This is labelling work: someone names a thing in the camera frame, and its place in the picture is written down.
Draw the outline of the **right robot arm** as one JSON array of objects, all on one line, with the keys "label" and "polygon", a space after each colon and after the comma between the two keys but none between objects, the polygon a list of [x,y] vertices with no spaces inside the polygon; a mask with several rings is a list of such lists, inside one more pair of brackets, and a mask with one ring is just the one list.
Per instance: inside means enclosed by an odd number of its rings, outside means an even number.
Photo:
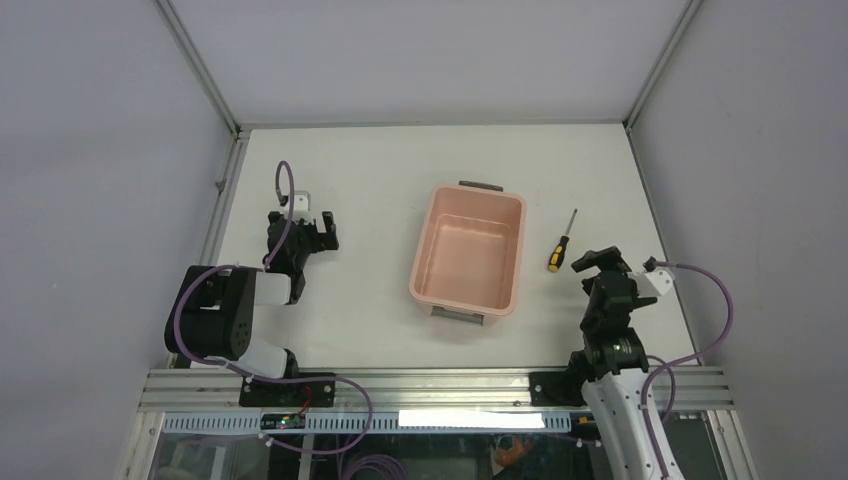
[{"label": "right robot arm", "polygon": [[589,407],[616,479],[681,479],[657,408],[648,355],[632,313],[671,291],[663,270],[634,272],[615,247],[589,250],[571,268],[598,272],[581,281],[588,303],[580,322],[583,348],[570,365],[576,387]]}]

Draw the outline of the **yellow black screwdriver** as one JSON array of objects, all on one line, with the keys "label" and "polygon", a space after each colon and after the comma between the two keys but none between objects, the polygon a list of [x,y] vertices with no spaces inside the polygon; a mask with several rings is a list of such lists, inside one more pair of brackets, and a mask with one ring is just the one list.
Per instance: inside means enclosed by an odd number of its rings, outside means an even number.
[{"label": "yellow black screwdriver", "polygon": [[548,263],[547,263],[547,268],[548,268],[549,272],[552,272],[552,273],[557,272],[562,267],[562,265],[564,263],[565,252],[566,252],[567,246],[570,242],[570,233],[571,233],[571,230],[572,230],[572,227],[573,227],[573,224],[574,224],[574,221],[576,219],[577,214],[578,214],[578,210],[574,209],[571,213],[571,216],[569,218],[569,222],[566,226],[564,233],[559,237],[558,243],[556,244],[556,246],[554,247],[554,249],[552,250],[552,252],[549,256],[549,260],[548,260]]}]

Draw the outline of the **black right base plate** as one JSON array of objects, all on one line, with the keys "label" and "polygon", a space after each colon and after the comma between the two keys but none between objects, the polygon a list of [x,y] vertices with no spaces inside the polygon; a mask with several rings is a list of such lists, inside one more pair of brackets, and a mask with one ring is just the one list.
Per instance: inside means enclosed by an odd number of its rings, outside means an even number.
[{"label": "black right base plate", "polygon": [[535,407],[584,407],[585,378],[576,370],[534,371],[528,374],[531,404]]}]

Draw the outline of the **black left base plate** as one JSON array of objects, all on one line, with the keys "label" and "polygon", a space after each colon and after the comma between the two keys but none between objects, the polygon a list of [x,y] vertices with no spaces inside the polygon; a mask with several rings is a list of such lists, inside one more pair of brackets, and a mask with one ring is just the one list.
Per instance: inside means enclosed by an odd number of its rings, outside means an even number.
[{"label": "black left base plate", "polygon": [[299,409],[309,407],[329,408],[335,403],[336,382],[324,380],[334,377],[332,372],[301,373],[298,383],[268,383],[253,380],[242,382],[238,405],[252,408]]}]

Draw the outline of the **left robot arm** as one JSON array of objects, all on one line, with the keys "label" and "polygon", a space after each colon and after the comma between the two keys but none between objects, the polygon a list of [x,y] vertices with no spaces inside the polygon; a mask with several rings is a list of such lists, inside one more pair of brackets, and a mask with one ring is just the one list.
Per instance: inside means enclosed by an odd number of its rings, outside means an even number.
[{"label": "left robot arm", "polygon": [[268,247],[275,256],[270,269],[216,269],[192,265],[166,322],[166,349],[208,366],[236,369],[257,379],[299,376],[295,354],[253,333],[257,306],[290,306],[306,286],[309,257],[339,249],[333,213],[321,213],[324,229],[309,214],[297,212],[289,222],[279,211],[268,215]]}]

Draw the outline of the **aluminium frame rail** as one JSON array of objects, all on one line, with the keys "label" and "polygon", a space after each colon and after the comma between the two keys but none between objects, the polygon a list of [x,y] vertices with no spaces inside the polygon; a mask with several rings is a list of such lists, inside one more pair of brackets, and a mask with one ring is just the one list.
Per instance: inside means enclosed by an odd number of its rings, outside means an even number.
[{"label": "aluminium frame rail", "polygon": [[[546,387],[530,382],[534,368],[339,369],[340,381],[313,396],[332,393],[332,410],[377,412],[406,409],[545,411],[556,405]],[[734,400],[719,367],[675,370],[678,412],[733,410]],[[241,376],[219,369],[153,369],[142,390],[141,412],[218,412],[239,408],[250,392]]]}]

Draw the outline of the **pink plastic bin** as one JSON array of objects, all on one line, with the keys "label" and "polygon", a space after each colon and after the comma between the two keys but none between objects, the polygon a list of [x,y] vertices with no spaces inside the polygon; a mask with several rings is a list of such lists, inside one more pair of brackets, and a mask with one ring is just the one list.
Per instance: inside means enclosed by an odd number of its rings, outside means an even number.
[{"label": "pink plastic bin", "polygon": [[460,181],[431,192],[408,283],[428,316],[486,326],[516,308],[527,204]]}]

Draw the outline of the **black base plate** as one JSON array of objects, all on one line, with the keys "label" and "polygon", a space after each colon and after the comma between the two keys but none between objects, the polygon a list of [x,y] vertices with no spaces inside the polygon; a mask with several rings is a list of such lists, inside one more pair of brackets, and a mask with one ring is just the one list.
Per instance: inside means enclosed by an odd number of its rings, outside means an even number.
[{"label": "black base plate", "polygon": [[531,404],[535,407],[584,407],[585,378],[576,370],[534,371],[528,374]]},{"label": "black base plate", "polygon": [[334,377],[332,372],[301,373],[298,383],[268,383],[253,380],[242,382],[238,405],[252,408],[299,409],[309,407],[329,408],[335,403],[336,382],[324,380]]}]

